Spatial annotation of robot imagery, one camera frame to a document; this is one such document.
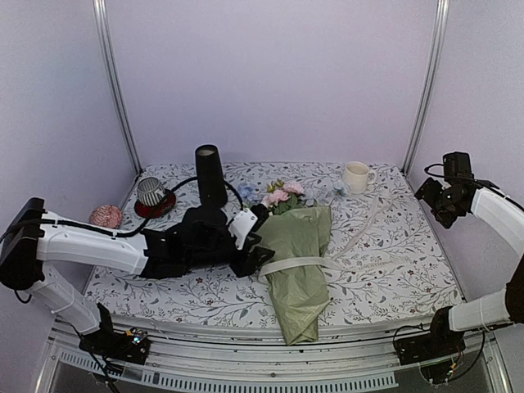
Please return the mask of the green paper flower bouquet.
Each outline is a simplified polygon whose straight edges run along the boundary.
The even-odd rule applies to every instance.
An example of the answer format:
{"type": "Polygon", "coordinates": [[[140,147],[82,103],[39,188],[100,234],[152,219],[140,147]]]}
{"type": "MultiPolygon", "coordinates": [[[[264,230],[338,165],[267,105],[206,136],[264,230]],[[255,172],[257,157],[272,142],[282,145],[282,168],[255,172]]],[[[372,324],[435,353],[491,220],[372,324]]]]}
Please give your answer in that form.
{"type": "Polygon", "coordinates": [[[262,204],[270,216],[258,234],[274,252],[259,272],[289,346],[318,340],[318,319],[330,302],[323,272],[332,212],[296,181],[272,181],[262,204]]]}

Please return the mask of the white printed ribbon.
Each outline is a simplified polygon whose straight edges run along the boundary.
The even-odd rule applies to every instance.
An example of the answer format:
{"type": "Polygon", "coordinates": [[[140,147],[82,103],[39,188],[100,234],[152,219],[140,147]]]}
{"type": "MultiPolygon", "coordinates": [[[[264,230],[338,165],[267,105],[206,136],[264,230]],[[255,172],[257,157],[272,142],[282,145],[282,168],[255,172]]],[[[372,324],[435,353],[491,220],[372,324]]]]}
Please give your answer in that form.
{"type": "Polygon", "coordinates": [[[285,269],[298,268],[304,266],[319,266],[326,269],[333,269],[341,272],[361,272],[366,269],[374,269],[388,265],[401,265],[407,264],[410,258],[401,256],[390,256],[388,260],[381,260],[377,263],[371,263],[366,265],[350,266],[348,263],[343,262],[341,257],[353,247],[355,247],[361,237],[370,229],[375,222],[377,216],[386,210],[389,210],[393,206],[393,202],[396,200],[396,196],[388,193],[381,192],[373,198],[368,217],[364,222],[364,225],[359,229],[356,234],[349,240],[345,247],[335,254],[332,258],[325,258],[320,256],[306,256],[306,257],[293,257],[285,260],[279,260],[272,263],[264,264],[258,274],[258,282],[267,285],[267,276],[271,273],[283,271],[285,269]]]}

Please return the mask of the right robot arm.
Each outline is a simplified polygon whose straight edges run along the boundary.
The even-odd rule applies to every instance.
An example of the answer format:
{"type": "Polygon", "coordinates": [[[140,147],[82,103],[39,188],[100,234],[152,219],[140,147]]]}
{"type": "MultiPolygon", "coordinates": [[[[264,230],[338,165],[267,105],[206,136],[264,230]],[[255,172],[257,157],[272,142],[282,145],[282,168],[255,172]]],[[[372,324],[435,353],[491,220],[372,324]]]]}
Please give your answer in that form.
{"type": "Polygon", "coordinates": [[[493,290],[475,290],[480,297],[436,311],[431,333],[423,349],[431,357],[442,356],[454,345],[455,336],[476,329],[494,330],[523,323],[523,208],[486,181],[460,179],[444,187],[433,178],[415,192],[426,202],[438,224],[450,228],[456,219],[471,215],[479,224],[460,224],[469,231],[459,238],[472,255],[466,258],[471,268],[475,257],[481,271],[491,274],[483,283],[493,290]]]}

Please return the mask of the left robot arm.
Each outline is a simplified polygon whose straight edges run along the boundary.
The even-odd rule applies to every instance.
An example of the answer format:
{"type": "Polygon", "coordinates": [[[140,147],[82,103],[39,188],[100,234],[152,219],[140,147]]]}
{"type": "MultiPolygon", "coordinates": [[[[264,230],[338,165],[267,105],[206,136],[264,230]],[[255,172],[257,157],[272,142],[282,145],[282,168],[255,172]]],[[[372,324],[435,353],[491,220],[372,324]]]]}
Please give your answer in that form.
{"type": "Polygon", "coordinates": [[[257,230],[269,217],[257,205],[232,219],[220,209],[188,209],[166,230],[141,225],[131,232],[63,219],[31,198],[1,237],[1,283],[42,301],[104,355],[122,346],[109,311],[81,295],[51,265],[72,262],[117,269],[140,278],[180,278],[192,269],[226,264],[239,278],[253,274],[274,252],[257,230]]]}

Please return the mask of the black tall vase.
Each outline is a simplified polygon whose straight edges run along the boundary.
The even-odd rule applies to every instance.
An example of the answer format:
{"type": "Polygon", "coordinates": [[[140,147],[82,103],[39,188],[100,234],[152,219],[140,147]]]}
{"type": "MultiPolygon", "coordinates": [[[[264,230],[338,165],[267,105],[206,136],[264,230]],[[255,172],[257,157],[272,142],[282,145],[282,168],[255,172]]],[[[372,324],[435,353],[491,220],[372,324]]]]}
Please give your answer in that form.
{"type": "Polygon", "coordinates": [[[224,207],[228,196],[217,146],[199,146],[195,151],[195,164],[201,205],[214,209],[224,207]]]}

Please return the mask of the cream ceramic mug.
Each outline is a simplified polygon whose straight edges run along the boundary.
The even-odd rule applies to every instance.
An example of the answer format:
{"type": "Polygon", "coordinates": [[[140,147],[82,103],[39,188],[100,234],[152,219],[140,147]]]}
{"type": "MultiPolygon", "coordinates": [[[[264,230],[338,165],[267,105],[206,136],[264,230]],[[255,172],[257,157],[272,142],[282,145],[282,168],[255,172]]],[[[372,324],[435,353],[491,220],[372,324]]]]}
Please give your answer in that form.
{"type": "Polygon", "coordinates": [[[377,171],[368,165],[353,161],[345,165],[342,181],[353,194],[363,194],[377,180],[377,171]]]}

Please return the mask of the red floral saucer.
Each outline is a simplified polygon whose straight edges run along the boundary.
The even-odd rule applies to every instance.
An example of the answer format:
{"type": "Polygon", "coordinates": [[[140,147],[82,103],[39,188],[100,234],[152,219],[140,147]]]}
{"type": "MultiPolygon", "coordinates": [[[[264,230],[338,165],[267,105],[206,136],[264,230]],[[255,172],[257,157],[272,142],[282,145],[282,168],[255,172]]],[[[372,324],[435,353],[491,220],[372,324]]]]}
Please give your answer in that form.
{"type": "Polygon", "coordinates": [[[155,206],[145,206],[139,200],[134,203],[134,212],[144,219],[158,219],[168,214],[175,206],[176,196],[168,190],[165,199],[155,206]]]}

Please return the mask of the black white striped cup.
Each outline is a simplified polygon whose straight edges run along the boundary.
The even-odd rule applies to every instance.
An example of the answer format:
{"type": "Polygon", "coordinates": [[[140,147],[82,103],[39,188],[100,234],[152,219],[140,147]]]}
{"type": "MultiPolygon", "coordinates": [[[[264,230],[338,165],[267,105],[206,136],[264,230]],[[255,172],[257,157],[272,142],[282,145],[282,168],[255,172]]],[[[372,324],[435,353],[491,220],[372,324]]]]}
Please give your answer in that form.
{"type": "Polygon", "coordinates": [[[138,201],[148,207],[158,205],[165,197],[165,189],[158,178],[148,177],[142,179],[137,185],[138,201]]]}

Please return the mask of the red patterned bowl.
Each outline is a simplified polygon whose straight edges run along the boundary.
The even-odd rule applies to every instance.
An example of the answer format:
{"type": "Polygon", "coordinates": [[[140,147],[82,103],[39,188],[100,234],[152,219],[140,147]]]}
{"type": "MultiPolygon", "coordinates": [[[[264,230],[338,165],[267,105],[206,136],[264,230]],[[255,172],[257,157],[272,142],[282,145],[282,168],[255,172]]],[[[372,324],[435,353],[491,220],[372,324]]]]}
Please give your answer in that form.
{"type": "Polygon", "coordinates": [[[116,229],[123,219],[123,213],[119,207],[113,205],[98,206],[89,216],[89,223],[99,227],[116,229]]]}

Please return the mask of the right aluminium post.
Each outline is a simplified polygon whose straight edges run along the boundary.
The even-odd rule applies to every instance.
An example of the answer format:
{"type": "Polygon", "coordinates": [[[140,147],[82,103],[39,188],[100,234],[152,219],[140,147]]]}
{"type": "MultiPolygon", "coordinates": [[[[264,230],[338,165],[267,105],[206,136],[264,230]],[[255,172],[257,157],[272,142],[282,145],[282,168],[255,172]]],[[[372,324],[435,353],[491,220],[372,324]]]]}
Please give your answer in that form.
{"type": "Polygon", "coordinates": [[[401,172],[408,177],[413,169],[415,157],[419,144],[422,140],[422,133],[427,119],[427,113],[431,105],[436,76],[440,64],[441,54],[445,43],[445,33],[449,16],[449,0],[438,0],[436,2],[436,16],[431,37],[431,45],[427,63],[422,93],[418,103],[412,133],[410,135],[407,151],[404,155],[401,172]]]}

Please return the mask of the aluminium post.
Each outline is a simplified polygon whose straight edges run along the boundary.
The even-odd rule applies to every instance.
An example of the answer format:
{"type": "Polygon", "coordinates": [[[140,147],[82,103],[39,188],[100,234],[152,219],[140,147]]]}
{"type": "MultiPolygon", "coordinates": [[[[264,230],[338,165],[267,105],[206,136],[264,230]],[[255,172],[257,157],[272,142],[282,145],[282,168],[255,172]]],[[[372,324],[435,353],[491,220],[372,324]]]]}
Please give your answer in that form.
{"type": "Polygon", "coordinates": [[[431,45],[427,63],[422,93],[418,103],[412,133],[410,135],[407,151],[404,155],[401,172],[408,177],[413,169],[415,157],[419,144],[422,140],[422,133],[427,119],[427,113],[431,105],[436,76],[440,64],[441,54],[445,43],[445,33],[449,16],[449,0],[438,0],[436,2],[436,16],[431,37],[431,45]]]}
{"type": "Polygon", "coordinates": [[[109,18],[107,15],[106,1],[94,0],[93,10],[97,34],[102,51],[102,60],[106,69],[106,75],[111,91],[112,101],[115,107],[117,121],[124,140],[124,147],[128,153],[130,163],[136,175],[142,172],[142,163],[139,158],[136,142],[133,137],[128,113],[124,103],[124,95],[120,86],[117,65],[115,61],[114,48],[111,41],[109,18]]]}

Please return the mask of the aluminium frame rail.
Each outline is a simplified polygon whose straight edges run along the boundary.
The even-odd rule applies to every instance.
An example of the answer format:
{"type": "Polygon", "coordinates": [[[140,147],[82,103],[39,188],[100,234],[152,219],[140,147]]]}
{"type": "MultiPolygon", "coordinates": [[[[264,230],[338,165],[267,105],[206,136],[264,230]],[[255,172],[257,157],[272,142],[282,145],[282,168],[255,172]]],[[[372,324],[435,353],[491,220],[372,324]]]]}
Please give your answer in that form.
{"type": "Polygon", "coordinates": [[[143,365],[117,363],[116,392],[514,392],[492,333],[469,332],[452,355],[402,364],[395,343],[422,335],[428,318],[322,327],[316,342],[287,346],[275,327],[216,327],[115,316],[147,332],[143,365]]]}

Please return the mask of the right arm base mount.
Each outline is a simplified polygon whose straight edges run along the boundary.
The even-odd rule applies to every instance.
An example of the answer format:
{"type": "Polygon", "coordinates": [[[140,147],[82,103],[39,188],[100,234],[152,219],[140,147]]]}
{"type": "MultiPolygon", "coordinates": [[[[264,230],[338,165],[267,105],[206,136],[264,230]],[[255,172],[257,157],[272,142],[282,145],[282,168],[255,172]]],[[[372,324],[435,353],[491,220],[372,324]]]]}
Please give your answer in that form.
{"type": "Polygon", "coordinates": [[[440,375],[437,374],[437,371],[444,370],[441,366],[430,365],[420,368],[421,375],[425,381],[434,386],[448,384],[468,375],[477,365],[486,344],[486,333],[483,332],[481,347],[476,357],[466,369],[461,373],[456,373],[459,360],[464,356],[466,345],[463,339],[464,332],[455,332],[449,327],[450,310],[451,306],[437,310],[427,330],[423,328],[422,324],[398,327],[392,339],[393,348],[401,365],[415,364],[446,355],[458,355],[457,359],[451,360],[449,367],[440,375]],[[398,333],[405,329],[418,329],[422,334],[397,339],[398,333]]]}

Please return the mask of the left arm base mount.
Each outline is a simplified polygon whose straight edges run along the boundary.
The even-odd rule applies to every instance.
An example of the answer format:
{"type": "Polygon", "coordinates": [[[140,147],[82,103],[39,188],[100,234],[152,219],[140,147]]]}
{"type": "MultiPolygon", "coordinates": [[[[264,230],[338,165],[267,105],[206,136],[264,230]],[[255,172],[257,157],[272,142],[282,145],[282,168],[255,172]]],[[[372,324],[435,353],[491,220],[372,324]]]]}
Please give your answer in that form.
{"type": "Polygon", "coordinates": [[[97,304],[97,309],[101,317],[98,329],[89,334],[81,334],[79,348],[105,359],[144,365],[151,346],[147,332],[137,327],[117,332],[113,327],[110,311],[100,303],[97,304]]]}

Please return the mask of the left aluminium post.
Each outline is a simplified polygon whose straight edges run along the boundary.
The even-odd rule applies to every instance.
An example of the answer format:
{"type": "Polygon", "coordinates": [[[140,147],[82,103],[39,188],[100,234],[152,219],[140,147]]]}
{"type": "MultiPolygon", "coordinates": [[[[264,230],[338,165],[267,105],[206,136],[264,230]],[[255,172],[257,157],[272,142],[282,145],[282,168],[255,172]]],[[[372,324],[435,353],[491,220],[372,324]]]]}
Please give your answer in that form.
{"type": "Polygon", "coordinates": [[[102,60],[106,69],[106,75],[111,91],[112,101],[115,107],[117,121],[124,140],[124,147],[128,153],[130,163],[136,175],[142,172],[142,163],[139,158],[136,142],[133,137],[128,113],[124,103],[124,95],[120,86],[117,65],[115,61],[114,48],[111,41],[109,18],[107,15],[106,1],[94,0],[93,10],[97,34],[102,51],[102,60]]]}

